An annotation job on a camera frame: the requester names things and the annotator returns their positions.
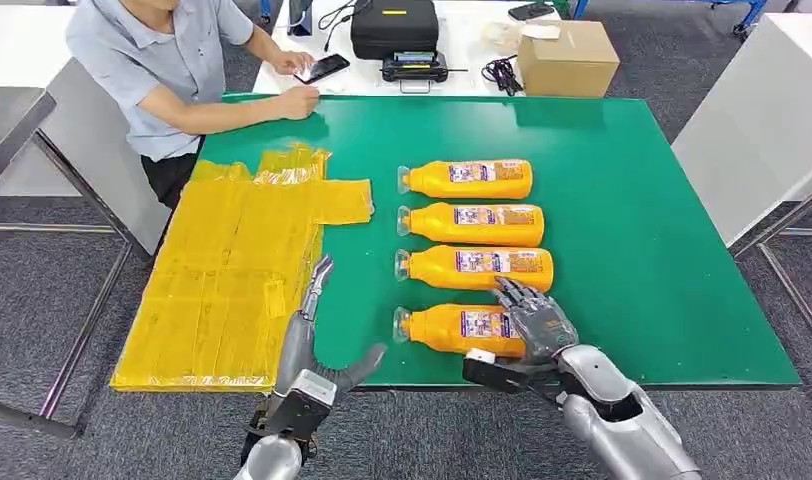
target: green tabletop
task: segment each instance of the green tabletop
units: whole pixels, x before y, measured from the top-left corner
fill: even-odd
[[[372,182],[369,224],[326,227],[335,269],[318,309],[315,351],[344,366],[374,342],[389,345],[367,385],[465,384],[461,356],[395,344],[392,312],[440,303],[492,303],[485,292],[397,282],[399,165],[524,158],[529,203],[547,227],[556,264],[550,291],[583,342],[603,349],[645,385],[773,386],[800,383],[789,358],[707,217],[643,101],[623,99],[326,97],[307,120],[210,135],[202,159],[243,161],[294,141],[331,150],[328,178]]]

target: plastic bottle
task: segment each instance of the plastic bottle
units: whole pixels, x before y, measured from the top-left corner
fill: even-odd
[[[553,259],[541,248],[436,245],[412,254],[398,250],[394,274],[398,280],[416,278],[463,290],[495,288],[495,277],[502,275],[546,292],[553,283]]]
[[[417,233],[437,242],[537,247],[544,213],[534,205],[448,205],[419,210],[400,207],[397,233]]]
[[[533,187],[533,169],[526,160],[430,162],[397,169],[400,193],[410,190],[436,198],[521,199]]]
[[[422,312],[394,311],[395,341],[421,342],[433,350],[466,354],[472,348],[502,357],[524,356],[524,341],[503,307],[436,305]]]

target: humanoid robot arm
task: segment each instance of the humanoid robot arm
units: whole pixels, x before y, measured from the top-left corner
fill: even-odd
[[[315,265],[300,309],[291,315],[279,356],[277,379],[262,426],[251,426],[256,442],[235,480],[290,480],[311,456],[312,434],[335,402],[373,373],[385,353],[373,345],[361,360],[340,370],[315,357],[315,312],[333,263],[329,255]]]
[[[682,440],[644,390],[624,376],[599,349],[578,343],[577,332],[559,305],[515,281],[498,280],[493,293],[527,346],[518,364],[495,363],[494,355],[472,351],[466,380],[504,392],[532,389],[539,374],[557,377],[556,398],[565,424],[586,442],[620,480],[700,479]]]

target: brown box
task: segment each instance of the brown box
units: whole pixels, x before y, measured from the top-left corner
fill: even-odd
[[[558,25],[559,38],[521,38],[518,67],[527,95],[602,97],[618,69],[618,55],[600,22],[539,22]]]

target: yellow plastic bag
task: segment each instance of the yellow plastic bag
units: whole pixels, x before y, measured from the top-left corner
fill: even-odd
[[[282,336],[321,255],[323,224],[370,221],[370,181],[325,180],[294,145],[197,163],[111,379],[128,391],[269,391]]]

